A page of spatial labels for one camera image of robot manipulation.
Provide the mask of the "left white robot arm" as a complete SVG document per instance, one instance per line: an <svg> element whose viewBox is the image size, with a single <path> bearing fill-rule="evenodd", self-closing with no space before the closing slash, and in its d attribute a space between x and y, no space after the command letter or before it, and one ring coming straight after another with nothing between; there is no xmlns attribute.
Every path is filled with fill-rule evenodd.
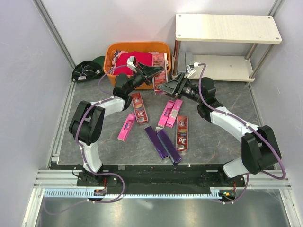
<svg viewBox="0 0 303 227"><path fill-rule="evenodd" d="M69 126L70 134L80 147L83 167L89 171L87 180L93 186L99 186L104 181L104 175L99 171L102 161L98 151L104 118L126 110L132 102L130 93L143 83L152 83L152 79L164 71L163 67L147 66L140 62L127 66L132 69L133 75L118 74L111 97L93 103L81 101Z"/></svg>

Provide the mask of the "silver Protefix toothpaste box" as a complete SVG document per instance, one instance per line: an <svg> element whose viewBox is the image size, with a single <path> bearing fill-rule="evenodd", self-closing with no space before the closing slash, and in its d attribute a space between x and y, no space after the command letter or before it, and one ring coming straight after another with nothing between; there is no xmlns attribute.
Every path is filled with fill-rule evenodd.
<svg viewBox="0 0 303 227"><path fill-rule="evenodd" d="M185 64L186 66L194 64L194 57L192 52L185 52Z"/></svg>

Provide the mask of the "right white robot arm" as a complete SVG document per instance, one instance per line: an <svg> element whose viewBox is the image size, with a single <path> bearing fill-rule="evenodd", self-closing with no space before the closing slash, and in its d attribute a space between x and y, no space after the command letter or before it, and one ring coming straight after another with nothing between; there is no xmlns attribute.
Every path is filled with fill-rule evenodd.
<svg viewBox="0 0 303 227"><path fill-rule="evenodd" d="M216 87L211 78L201 76L198 85L195 85L181 73L157 88L171 97L184 96L196 101L198 113L203 119L221 127L241 143L241 157L224 164L217 174L220 185L228 186L239 175L265 173L267 168L282 163L272 128L251 124L232 114L216 99Z"/></svg>

